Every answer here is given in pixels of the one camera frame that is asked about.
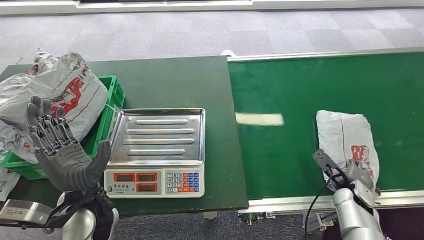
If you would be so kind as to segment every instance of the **green table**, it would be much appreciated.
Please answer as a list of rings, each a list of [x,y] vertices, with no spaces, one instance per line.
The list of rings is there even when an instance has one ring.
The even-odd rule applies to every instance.
[[[171,77],[181,79],[175,73],[184,72],[191,79],[207,78],[209,85],[202,88],[208,90],[214,87],[210,83],[210,75],[214,76],[217,71],[222,72],[215,80],[228,79],[228,74],[223,73],[228,71],[227,68],[217,68],[217,63],[212,59],[219,59],[220,65],[226,62],[219,57],[200,57],[92,62],[90,66],[97,75],[118,76],[126,93],[128,108],[166,107],[166,103],[170,104],[169,107],[175,107],[169,101],[177,99],[174,94],[158,100],[166,106],[143,105],[138,101],[138,96],[148,95],[152,89],[160,89],[154,84],[141,85],[139,81]],[[382,194],[377,199],[377,208],[424,206],[424,166],[420,152],[424,144],[424,49],[231,57],[228,61],[235,111],[257,116],[281,114],[284,125],[245,124],[246,121],[239,119],[238,137],[243,166],[238,161],[231,161],[232,164],[227,165],[227,161],[214,158],[219,164],[213,167],[213,171],[220,173],[220,177],[230,185],[225,186],[222,182],[206,186],[206,189],[211,188],[214,193],[222,195],[207,192],[203,199],[160,200],[158,204],[149,200],[125,199],[116,202],[120,212],[139,215],[231,208],[242,209],[239,213],[305,212],[324,184],[322,172],[312,159],[312,153],[318,148],[315,115],[321,109],[361,113],[370,122],[380,160],[378,186]],[[0,80],[21,70],[18,68],[8,67],[0,75]],[[218,102],[221,97],[221,94],[219,97],[211,95],[207,98],[208,105],[217,108],[232,106],[230,99]],[[207,116],[208,136],[209,112]],[[221,124],[225,123],[216,123],[214,128],[219,129]],[[228,143],[231,141],[237,141],[236,137],[228,139]],[[232,144],[226,149],[238,148],[238,144]],[[206,164],[213,164],[208,162],[211,146],[207,147]],[[211,167],[206,165],[206,176],[211,171],[208,168]],[[243,168],[248,205],[244,193],[237,196],[245,190],[240,179]],[[24,184],[30,183],[19,181],[12,196],[18,199],[37,198],[34,192],[25,193],[22,190]],[[242,190],[232,192],[237,186]],[[51,199],[51,196],[41,198],[48,197],[52,203],[55,197]],[[326,192],[318,198],[312,211],[333,210],[331,192]]]
[[[124,108],[206,110],[204,196],[114,199],[121,216],[238,210],[249,206],[225,57],[97,61],[88,65],[98,76],[117,76],[125,92]],[[29,67],[8,66],[0,81]],[[55,206],[59,195],[47,179],[28,181],[22,177],[9,198]]]
[[[324,184],[312,159],[316,112],[364,114],[382,195],[378,208],[424,206],[424,49],[234,57],[236,114],[281,114],[283,125],[239,124],[250,208],[302,213]],[[315,204],[331,211],[332,193]]]

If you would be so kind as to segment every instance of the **red logo on bag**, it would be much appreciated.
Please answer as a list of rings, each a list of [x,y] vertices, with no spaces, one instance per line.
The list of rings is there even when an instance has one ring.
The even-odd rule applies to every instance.
[[[352,159],[354,162],[362,162],[368,160],[369,150],[366,145],[352,145],[350,147],[350,150],[352,151]]]
[[[70,81],[59,96],[51,100],[52,104],[50,110],[53,117],[56,117],[56,111],[60,106],[63,107],[64,114],[66,115],[78,105],[78,101],[81,97],[80,88],[83,85],[84,82],[81,78],[75,77],[72,81]]]

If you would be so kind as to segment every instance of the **robotic hand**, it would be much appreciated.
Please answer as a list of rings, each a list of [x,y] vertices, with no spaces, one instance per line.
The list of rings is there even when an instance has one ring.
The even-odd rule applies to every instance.
[[[111,146],[101,141],[97,156],[91,160],[81,144],[74,138],[59,107],[52,116],[51,102],[32,97],[26,108],[26,122],[34,145],[35,156],[47,178],[63,192],[86,191],[95,186],[111,158]]]
[[[35,156],[55,188],[63,191],[53,210],[41,203],[9,199],[0,211],[0,226],[42,228],[46,234],[63,228],[63,239],[111,240],[119,214],[99,180],[111,157],[108,141],[97,146],[91,160],[73,137],[59,107],[53,116],[51,102],[33,96],[26,122]]]
[[[335,183],[333,203],[337,211],[343,240],[386,240],[375,210],[373,181],[360,165],[351,162],[343,171],[319,149],[313,158],[324,173]]]

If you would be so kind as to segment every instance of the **floor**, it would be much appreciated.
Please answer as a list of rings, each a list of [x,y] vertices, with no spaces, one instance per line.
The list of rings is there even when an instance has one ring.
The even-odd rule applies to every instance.
[[[37,48],[87,61],[424,47],[424,9],[237,11],[0,16],[0,72],[30,64]],[[58,239],[61,231],[0,230],[0,239]],[[302,240],[302,216],[246,226],[235,211],[123,219],[116,239]],[[321,239],[319,232],[311,240]]]
[[[424,47],[424,9],[0,16],[0,71],[37,48],[87,61]]]

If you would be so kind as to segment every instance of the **white plastic bag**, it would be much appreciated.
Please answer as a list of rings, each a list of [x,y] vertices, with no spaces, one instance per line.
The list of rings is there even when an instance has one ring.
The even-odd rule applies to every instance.
[[[30,163],[38,163],[25,113],[32,96],[52,102],[56,115],[64,107],[74,137],[81,141],[102,112],[108,90],[78,53],[55,57],[38,49],[32,70],[0,82],[0,138],[6,149]]]
[[[0,162],[3,161],[7,154],[5,151],[5,145],[0,141]],[[15,187],[19,180],[19,174],[12,172],[6,168],[0,166],[0,201],[6,201],[9,193]]]
[[[316,113],[319,148],[342,169],[349,161],[361,162],[374,183],[379,179],[379,157],[374,147],[371,126],[362,114],[320,110]]]

